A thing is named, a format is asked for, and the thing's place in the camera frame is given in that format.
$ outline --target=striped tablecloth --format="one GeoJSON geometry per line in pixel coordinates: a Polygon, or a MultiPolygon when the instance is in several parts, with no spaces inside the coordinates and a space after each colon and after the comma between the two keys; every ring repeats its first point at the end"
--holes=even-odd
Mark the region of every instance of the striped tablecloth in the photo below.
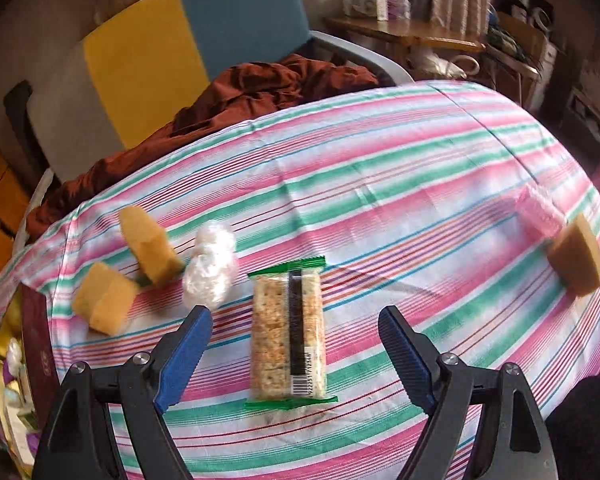
{"type": "MultiPolygon", "coordinates": [[[[600,241],[600,196],[530,115],[473,84],[429,82],[349,94],[238,124],[172,153],[53,225],[0,275],[0,316],[19,280],[48,297],[62,378],[76,360],[115,365],[182,320],[180,283],[146,289],[125,335],[89,333],[71,302],[98,260],[136,278],[118,211],[137,204],[186,259],[202,222],[237,235],[240,275],[214,314],[211,344],[165,421],[195,478],[395,478],[423,428],[376,330],[396,304],[440,351],[516,361],[547,415],[600,369],[600,290],[574,301],[525,233],[525,183],[583,211],[600,241]],[[334,405],[247,412],[251,284],[246,273],[324,254],[334,405]]],[[[112,420],[130,478],[141,476],[124,418],[112,420]]],[[[451,478],[468,459],[472,407],[451,478]]]]}

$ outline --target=granola bar package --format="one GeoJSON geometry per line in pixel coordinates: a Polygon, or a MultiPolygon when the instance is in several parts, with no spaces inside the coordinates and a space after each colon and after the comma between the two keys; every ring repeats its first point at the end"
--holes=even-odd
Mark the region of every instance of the granola bar package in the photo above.
{"type": "Polygon", "coordinates": [[[327,395],[323,256],[248,274],[253,280],[250,408],[333,402],[327,395]]]}

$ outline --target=sponge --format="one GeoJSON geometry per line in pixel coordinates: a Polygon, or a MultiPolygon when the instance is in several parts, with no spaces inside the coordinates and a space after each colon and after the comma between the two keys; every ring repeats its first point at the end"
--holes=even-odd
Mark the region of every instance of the sponge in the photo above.
{"type": "Polygon", "coordinates": [[[141,207],[125,207],[118,219],[126,244],[154,285],[165,285],[184,270],[167,233],[141,207]]]}
{"type": "Polygon", "coordinates": [[[137,283],[96,262],[78,288],[72,309],[94,330],[116,335],[139,290],[137,283]]]}
{"type": "Polygon", "coordinates": [[[564,286],[576,296],[600,287],[600,245],[582,213],[554,238],[546,256],[564,286]]]}

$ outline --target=green stripe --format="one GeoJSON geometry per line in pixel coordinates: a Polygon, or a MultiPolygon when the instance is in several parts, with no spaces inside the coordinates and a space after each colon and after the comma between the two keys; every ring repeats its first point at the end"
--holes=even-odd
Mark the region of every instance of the green stripe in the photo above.
{"type": "MultiPolygon", "coordinates": [[[[461,136],[457,136],[454,138],[454,140],[461,140],[462,142],[474,142],[476,139],[480,139],[481,137],[485,136],[489,138],[491,137],[490,134],[488,134],[488,132],[486,132],[483,129],[480,129],[476,132],[471,132],[469,134],[462,134],[461,136]]],[[[360,161],[357,164],[348,164],[339,168],[332,168],[330,170],[314,173],[296,182],[283,183],[272,190],[260,193],[255,196],[251,196],[241,202],[230,204],[227,206],[222,206],[217,210],[213,210],[206,214],[197,216],[191,219],[190,221],[186,222],[182,226],[171,230],[170,237],[178,238],[188,232],[192,232],[197,227],[199,227],[199,225],[202,225],[202,223],[209,219],[226,218],[228,216],[236,214],[238,211],[247,210],[249,208],[258,206],[261,203],[270,202],[276,197],[288,197],[288,195],[291,192],[298,192],[301,189],[304,189],[305,187],[311,187],[324,181],[339,178],[343,174],[347,174],[352,171],[358,173],[365,168],[371,170],[376,165],[387,164],[394,160],[401,160],[405,156],[413,155],[414,153],[425,153],[426,151],[429,151],[431,149],[444,146],[449,142],[450,139],[446,138],[442,140],[434,140],[431,142],[427,142],[426,144],[412,145],[405,147],[401,150],[396,150],[394,152],[381,153],[380,155],[360,161]]],[[[544,145],[544,143],[544,140],[540,140],[538,142],[528,142],[526,144],[521,145],[518,151],[519,153],[532,152],[534,150],[537,150],[539,146],[544,145]]],[[[377,202],[379,200],[391,199],[400,194],[406,194],[410,190],[415,189],[417,187],[424,186],[425,184],[428,184],[433,180],[450,177],[453,174],[468,171],[476,166],[481,166],[483,164],[495,162],[498,160],[505,160],[506,158],[510,157],[509,151],[502,145],[498,144],[496,145],[496,147],[498,149],[494,152],[482,152],[474,156],[473,158],[466,158],[455,163],[447,164],[442,168],[424,171],[423,173],[408,173],[405,179],[394,182],[385,187],[384,189],[379,189],[378,192],[376,192],[376,194],[373,196],[373,200],[377,202]]],[[[289,234],[293,234],[294,232],[303,230],[308,224],[318,224],[320,222],[325,222],[330,219],[336,218],[337,216],[356,211],[357,209],[363,208],[367,204],[368,200],[371,199],[368,197],[361,197],[359,195],[349,196],[347,197],[347,199],[339,201],[337,206],[334,206],[333,204],[327,204],[325,207],[313,212],[309,212],[302,217],[299,214],[296,214],[292,218],[287,219],[284,223],[277,224],[274,227],[268,226],[267,228],[262,228],[259,232],[255,232],[252,235],[240,238],[237,241],[236,250],[238,252],[246,251],[261,244],[267,244],[268,242],[275,240],[276,238],[285,237],[289,234]]],[[[110,256],[105,258],[104,262],[110,266],[116,266],[116,264],[124,261],[126,258],[129,257],[130,253],[128,252],[128,248],[123,248],[119,252],[112,253],[110,256]]],[[[58,286],[75,288],[74,282],[81,281],[82,277],[85,275],[85,273],[88,272],[89,268],[90,266],[82,266],[78,270],[78,272],[74,274],[73,277],[58,278],[54,281],[53,285],[51,283],[47,283],[43,285],[42,289],[46,290],[48,286],[54,286],[56,283],[58,286]]],[[[68,316],[70,315],[70,312],[71,310],[69,305],[61,306],[59,304],[56,304],[54,306],[55,315],[68,316]]]]}
{"type": "MultiPolygon", "coordinates": [[[[494,291],[507,290],[506,286],[510,285],[510,280],[513,276],[517,277],[517,280],[514,280],[514,282],[519,283],[522,275],[530,272],[530,270],[533,269],[534,263],[537,263],[539,259],[539,253],[542,253],[541,249],[536,249],[529,253],[514,267],[509,269],[500,280],[488,287],[478,298],[469,301],[467,304],[461,307],[461,310],[463,311],[462,318],[464,319],[464,322],[475,319],[476,313],[479,312],[478,309],[480,306],[484,308],[485,306],[493,304],[493,300],[497,299],[497,295],[493,295],[494,291]]],[[[497,345],[486,349],[486,352],[479,356],[477,361],[483,366],[488,366],[500,358],[500,356],[503,355],[507,349],[510,348],[510,346],[515,344],[515,342],[526,333],[526,330],[528,330],[529,327],[531,327],[538,319],[540,319],[550,305],[557,301],[557,298],[560,297],[563,291],[564,290],[560,286],[554,286],[546,291],[545,294],[538,299],[538,307],[531,310],[529,316],[519,319],[517,325],[511,328],[513,335],[503,338],[502,341],[497,345]]],[[[458,321],[457,314],[458,312],[454,312],[446,316],[445,319],[450,319],[447,320],[446,324],[443,322],[444,320],[442,320],[442,329],[440,328],[439,324],[435,324],[433,326],[435,329],[432,330],[432,327],[430,327],[430,330],[425,330],[424,332],[437,335],[447,333],[449,329],[452,330],[453,327],[455,327],[456,322],[458,321]]],[[[370,368],[370,366],[377,365],[378,362],[383,360],[385,362],[389,361],[385,352],[373,356],[368,360],[359,362],[357,365],[370,368]]],[[[361,422],[359,424],[353,424],[344,430],[334,431],[320,437],[304,440],[302,441],[302,446],[295,446],[291,444],[289,446],[281,446],[275,449],[267,449],[266,451],[255,451],[241,453],[238,455],[206,457],[203,460],[189,459],[185,460],[185,462],[187,464],[187,468],[192,473],[246,470],[271,466],[279,463],[292,462],[294,460],[318,456],[322,453],[341,449],[355,442],[360,442],[367,438],[371,438],[407,422],[420,413],[421,410],[419,408],[408,404],[399,406],[393,410],[389,410],[381,415],[375,416],[371,420],[361,422]]],[[[125,463],[126,466],[138,467],[136,460],[127,455],[123,457],[123,463],[125,463]]]]}
{"type": "MultiPolygon", "coordinates": [[[[438,344],[444,340],[450,333],[463,324],[471,323],[473,319],[480,315],[486,308],[497,302],[498,296],[503,290],[511,290],[511,287],[523,279],[525,274],[531,272],[537,264],[544,259],[542,249],[536,249],[525,255],[518,263],[507,269],[501,277],[482,291],[472,300],[467,301],[456,311],[446,314],[438,322],[432,324],[423,332],[438,344]]],[[[504,352],[497,353],[492,349],[485,356],[490,363],[494,362],[504,352]]],[[[340,394],[346,388],[350,388],[362,381],[368,380],[392,366],[387,354],[383,351],[364,360],[355,362],[347,367],[336,370],[328,374],[328,385],[330,394],[340,394]]],[[[164,414],[164,420],[169,425],[186,426],[191,423],[221,422],[225,420],[236,420],[254,415],[254,412],[243,408],[245,399],[239,399],[232,402],[224,402],[211,406],[198,408],[185,408],[181,410],[169,410],[164,414]]],[[[122,424],[122,414],[112,413],[112,420],[116,424],[122,424]]]]}
{"type": "MultiPolygon", "coordinates": [[[[477,140],[488,139],[490,137],[490,134],[481,128],[470,133],[464,133],[457,137],[454,137],[453,142],[455,144],[470,144],[476,142],[477,140]]],[[[280,183],[273,189],[250,196],[244,200],[241,200],[240,202],[223,205],[215,210],[210,210],[202,215],[195,216],[183,225],[170,230],[168,232],[169,238],[174,239],[183,237],[185,234],[195,231],[199,226],[201,226],[204,222],[208,220],[217,218],[229,218],[231,216],[237,215],[240,212],[260,207],[266,203],[270,203],[275,200],[287,199],[290,193],[302,192],[304,190],[311,189],[313,186],[319,186],[324,182],[342,178],[343,176],[349,174],[357,174],[362,169],[372,169],[373,167],[378,166],[380,164],[390,164],[392,162],[402,160],[407,156],[420,155],[423,153],[431,152],[435,149],[444,148],[445,146],[448,146],[449,142],[451,142],[451,139],[447,137],[446,139],[427,141],[423,144],[412,144],[401,148],[400,150],[381,153],[379,155],[369,157],[356,164],[336,166],[334,168],[329,168],[328,170],[311,173],[303,177],[301,180],[280,183]]],[[[509,152],[507,152],[499,144],[494,146],[498,149],[497,154],[500,158],[508,158],[510,156],[509,152]]],[[[490,161],[494,160],[494,158],[488,157],[485,160],[490,161]]],[[[456,164],[456,166],[461,167],[461,170],[458,171],[464,171],[473,167],[473,164],[468,164],[467,161],[462,161],[461,163],[456,164]]],[[[441,176],[451,176],[451,171],[453,170],[450,170],[448,167],[446,167],[444,170],[439,170],[435,173],[425,172],[416,175],[408,173],[406,175],[406,177],[408,178],[405,179],[404,182],[407,183],[407,186],[409,182],[412,182],[414,183],[414,185],[419,186],[426,182],[426,178],[424,176],[431,175],[432,178],[440,178],[441,176]]],[[[396,185],[394,193],[400,192],[401,189],[405,189],[404,184],[396,185]]],[[[339,207],[337,208],[334,207],[332,203],[329,203],[322,208],[318,216],[318,218],[320,219],[316,221],[324,221],[325,219],[334,218],[340,214],[343,214],[345,211],[355,210],[356,208],[360,208],[364,205],[365,202],[360,197],[350,198],[347,201],[347,208],[343,208],[344,202],[339,202],[339,207]]],[[[290,221],[287,221],[283,224],[279,224],[274,229],[263,228],[261,231],[257,232],[254,235],[239,238],[237,240],[236,251],[244,251],[253,246],[266,243],[280,236],[293,233],[294,231],[301,229],[305,224],[306,221],[304,219],[301,221],[301,223],[299,223],[298,216],[293,216],[293,218],[290,221]]],[[[128,258],[131,258],[131,254],[128,247],[125,246],[119,251],[109,254],[106,258],[103,259],[103,261],[107,265],[115,267],[117,266],[117,264],[125,261],[128,258]]],[[[90,267],[90,265],[87,266],[85,264],[73,276],[63,276],[61,278],[58,278],[57,280],[53,280],[52,282],[47,282],[45,283],[45,285],[42,286],[41,289],[46,290],[46,288],[49,286],[55,288],[56,284],[57,286],[73,286],[74,282],[82,281],[84,275],[88,272],[90,267]]],[[[56,306],[57,305],[54,306],[54,314],[64,314],[64,312],[62,312],[61,310],[56,310],[56,306]]]]}
{"type": "MultiPolygon", "coordinates": [[[[437,90],[429,88],[429,87],[424,87],[424,86],[419,87],[417,89],[401,88],[401,89],[398,89],[397,91],[387,91],[387,92],[382,92],[380,94],[375,94],[375,93],[365,94],[364,92],[357,93],[357,94],[355,94],[355,93],[348,94],[347,96],[343,96],[342,99],[338,100],[337,102],[330,102],[330,103],[325,104],[324,101],[318,101],[316,104],[313,104],[313,105],[305,105],[304,107],[290,108],[289,110],[286,111],[286,113],[276,115],[275,117],[272,117],[271,115],[267,115],[260,119],[251,121],[250,124],[247,124],[245,126],[242,126],[242,127],[236,128],[236,129],[228,128],[224,132],[219,132],[217,135],[205,137],[204,139],[200,139],[197,142],[194,142],[193,144],[189,144],[186,147],[183,147],[180,150],[178,150],[178,152],[177,152],[178,160],[180,160],[181,158],[186,158],[187,156],[193,155],[197,152],[202,152],[203,150],[207,150],[209,148],[215,147],[215,146],[217,146],[223,142],[226,142],[228,140],[236,139],[237,137],[239,137],[245,133],[248,133],[250,131],[253,131],[254,129],[267,128],[273,124],[281,123],[281,122],[287,121],[289,119],[295,119],[300,116],[309,115],[314,112],[320,112],[320,111],[324,111],[324,110],[328,110],[328,109],[336,109],[336,108],[340,108],[343,106],[348,106],[348,105],[353,105],[353,104],[358,104],[358,103],[363,103],[363,102],[384,100],[385,98],[389,98],[389,97],[402,97],[402,96],[407,96],[407,95],[418,95],[418,94],[437,95],[438,93],[439,92],[437,90]]],[[[65,216],[63,219],[55,222],[53,225],[49,226],[49,228],[46,230],[46,232],[44,233],[41,240],[49,240],[49,238],[53,237],[64,224],[66,224],[67,222],[70,222],[73,218],[78,216],[79,212],[82,209],[87,208],[88,206],[91,206],[96,202],[101,202],[103,200],[107,200],[111,196],[119,193],[120,191],[122,191],[130,186],[134,186],[136,183],[140,182],[141,180],[144,180],[148,176],[151,176],[152,174],[157,173],[160,170],[163,170],[165,167],[176,163],[177,161],[173,160],[172,156],[173,156],[173,153],[170,153],[169,155],[166,155],[163,158],[160,158],[159,160],[155,161],[154,163],[149,164],[149,165],[145,166],[144,168],[136,171],[133,175],[130,175],[123,181],[120,181],[119,183],[116,183],[113,186],[107,188],[106,190],[104,190],[103,192],[101,192],[100,194],[95,196],[94,198],[91,198],[90,200],[83,202],[82,204],[80,204],[78,209],[76,209],[69,215],[65,216]]],[[[5,268],[6,272],[1,273],[0,281],[2,281],[2,279],[5,276],[7,276],[9,272],[11,272],[11,269],[13,269],[13,266],[19,260],[19,257],[22,254],[24,254],[26,251],[28,251],[30,249],[30,247],[31,246],[24,248],[22,250],[22,252],[19,254],[18,258],[14,258],[12,260],[12,263],[7,265],[7,267],[5,268]]]]}
{"type": "Polygon", "coordinates": [[[590,185],[589,189],[587,190],[585,195],[578,202],[578,205],[568,214],[568,216],[567,216],[568,221],[573,220],[580,213],[584,213],[584,209],[587,208],[591,204],[591,201],[593,200],[593,197],[595,196],[596,193],[597,193],[596,189],[593,187],[593,185],[590,185]]]}

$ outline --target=brown blanket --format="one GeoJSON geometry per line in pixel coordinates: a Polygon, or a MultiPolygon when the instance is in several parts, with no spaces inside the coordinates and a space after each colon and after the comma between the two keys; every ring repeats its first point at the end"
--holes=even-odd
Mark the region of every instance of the brown blanket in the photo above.
{"type": "Polygon", "coordinates": [[[186,144],[247,119],[349,92],[379,86],[363,67],[335,66],[292,54],[279,63],[243,63],[225,70],[190,108],[138,146],[96,162],[65,182],[27,216],[27,231],[37,239],[82,202],[134,171],[186,144]]]}

